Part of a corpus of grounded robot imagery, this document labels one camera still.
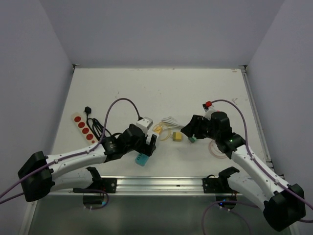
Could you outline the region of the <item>green USB charger plug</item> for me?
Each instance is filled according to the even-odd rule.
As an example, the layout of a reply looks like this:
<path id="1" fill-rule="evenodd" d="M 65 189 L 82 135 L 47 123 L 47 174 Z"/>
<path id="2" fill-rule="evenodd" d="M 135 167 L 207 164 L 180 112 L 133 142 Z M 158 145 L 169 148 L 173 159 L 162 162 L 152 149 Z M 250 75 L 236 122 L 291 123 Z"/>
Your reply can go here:
<path id="1" fill-rule="evenodd" d="M 194 138 L 194 137 L 188 137 L 188 141 L 190 142 L 190 143 L 195 143 L 196 142 L 196 138 Z"/>

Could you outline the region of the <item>white multi-socket adapter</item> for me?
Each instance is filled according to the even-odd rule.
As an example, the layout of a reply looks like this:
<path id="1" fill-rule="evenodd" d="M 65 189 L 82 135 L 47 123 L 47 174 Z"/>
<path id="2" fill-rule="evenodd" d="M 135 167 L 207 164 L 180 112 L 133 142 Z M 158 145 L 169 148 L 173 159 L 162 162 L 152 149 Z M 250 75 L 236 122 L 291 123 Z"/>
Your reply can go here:
<path id="1" fill-rule="evenodd" d="M 159 134 L 154 132 L 154 131 L 148 130 L 147 137 L 146 137 L 146 144 L 149 145 L 150 143 L 152 143 L 153 142 L 152 141 L 153 138 L 155 138 L 154 145 L 158 146 L 158 144 L 159 144 Z"/>

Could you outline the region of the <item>teal USB hub strip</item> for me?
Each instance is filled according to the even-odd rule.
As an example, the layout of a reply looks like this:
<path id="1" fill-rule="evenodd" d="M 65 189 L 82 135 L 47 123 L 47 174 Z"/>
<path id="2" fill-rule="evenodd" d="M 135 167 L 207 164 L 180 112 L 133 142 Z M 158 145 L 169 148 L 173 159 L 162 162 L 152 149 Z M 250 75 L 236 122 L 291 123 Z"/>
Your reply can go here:
<path id="1" fill-rule="evenodd" d="M 148 160 L 149 160 L 149 156 L 143 153 L 139 153 L 137 157 L 135 158 L 135 163 L 139 166 L 145 166 Z"/>

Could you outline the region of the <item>yellow USB charger plug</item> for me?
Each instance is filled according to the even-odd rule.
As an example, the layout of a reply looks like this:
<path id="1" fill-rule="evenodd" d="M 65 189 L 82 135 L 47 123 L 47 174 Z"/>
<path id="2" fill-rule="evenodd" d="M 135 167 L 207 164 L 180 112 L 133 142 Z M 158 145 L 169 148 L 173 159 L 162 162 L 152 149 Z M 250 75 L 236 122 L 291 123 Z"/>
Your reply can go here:
<path id="1" fill-rule="evenodd" d="M 181 132 L 173 132 L 172 133 L 172 140 L 175 142 L 181 142 L 182 141 L 182 134 Z"/>

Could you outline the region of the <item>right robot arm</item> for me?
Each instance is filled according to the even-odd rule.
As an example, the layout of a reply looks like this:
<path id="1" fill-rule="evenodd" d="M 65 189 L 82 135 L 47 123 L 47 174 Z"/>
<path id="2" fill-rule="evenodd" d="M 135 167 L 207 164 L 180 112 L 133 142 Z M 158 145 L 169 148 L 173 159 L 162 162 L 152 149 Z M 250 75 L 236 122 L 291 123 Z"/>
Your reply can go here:
<path id="1" fill-rule="evenodd" d="M 210 117 L 194 115 L 182 128 L 187 137 L 210 138 L 218 149 L 238 164 L 244 172 L 229 167 L 217 178 L 203 178 L 203 183 L 216 184 L 223 192 L 236 191 L 254 203 L 268 224 L 280 232 L 306 215 L 304 191 L 290 185 L 252 153 L 246 141 L 232 131 L 226 113 L 213 112 Z"/>

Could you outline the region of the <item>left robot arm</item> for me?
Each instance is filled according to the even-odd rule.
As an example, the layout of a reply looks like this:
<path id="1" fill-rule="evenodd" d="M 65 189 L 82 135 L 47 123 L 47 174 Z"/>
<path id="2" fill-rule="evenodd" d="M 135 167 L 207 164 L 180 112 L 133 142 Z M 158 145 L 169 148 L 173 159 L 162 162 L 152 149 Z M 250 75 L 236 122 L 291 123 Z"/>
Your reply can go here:
<path id="1" fill-rule="evenodd" d="M 60 155 L 36 152 L 18 172 L 27 202 L 37 201 L 50 192 L 72 188 L 75 192 L 97 192 L 105 186 L 95 165 L 115 161 L 125 154 L 151 156 L 156 149 L 157 133 L 130 124 L 118 137 L 104 137 L 86 148 Z"/>

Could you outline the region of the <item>aluminium front rail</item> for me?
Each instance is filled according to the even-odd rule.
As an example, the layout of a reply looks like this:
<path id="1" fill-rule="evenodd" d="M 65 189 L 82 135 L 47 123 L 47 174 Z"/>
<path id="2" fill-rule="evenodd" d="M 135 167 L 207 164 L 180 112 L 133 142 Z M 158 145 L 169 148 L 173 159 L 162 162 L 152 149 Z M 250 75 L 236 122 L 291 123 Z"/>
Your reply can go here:
<path id="1" fill-rule="evenodd" d="M 110 195 L 119 196 L 177 196 L 177 195 L 203 195 L 214 193 L 204 193 L 202 188 L 202 177 L 166 177 L 166 176 L 104 176 L 101 178 L 116 178 L 116 193 Z M 71 195 L 74 188 L 88 187 L 93 183 L 92 180 L 83 182 L 82 179 L 76 178 L 64 185 L 55 185 L 51 195 Z"/>

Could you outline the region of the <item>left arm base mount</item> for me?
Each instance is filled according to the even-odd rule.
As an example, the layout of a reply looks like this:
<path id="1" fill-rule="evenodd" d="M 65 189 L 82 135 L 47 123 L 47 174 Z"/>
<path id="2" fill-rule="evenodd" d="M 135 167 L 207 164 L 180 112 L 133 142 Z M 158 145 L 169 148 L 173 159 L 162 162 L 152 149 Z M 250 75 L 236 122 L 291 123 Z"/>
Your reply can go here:
<path id="1" fill-rule="evenodd" d="M 116 193 L 116 178 L 101 178 L 101 180 L 93 182 L 90 186 L 84 188 L 74 188 L 74 193 Z"/>

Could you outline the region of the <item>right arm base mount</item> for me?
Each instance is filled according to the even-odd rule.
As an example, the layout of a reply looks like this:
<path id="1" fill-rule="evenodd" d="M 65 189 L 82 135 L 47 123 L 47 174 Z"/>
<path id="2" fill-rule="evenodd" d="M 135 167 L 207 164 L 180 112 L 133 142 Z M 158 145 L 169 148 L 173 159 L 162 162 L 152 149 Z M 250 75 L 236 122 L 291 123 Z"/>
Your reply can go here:
<path id="1" fill-rule="evenodd" d="M 229 187 L 225 177 L 215 177 L 213 175 L 202 178 L 202 188 L 204 193 L 222 194 L 234 192 Z"/>

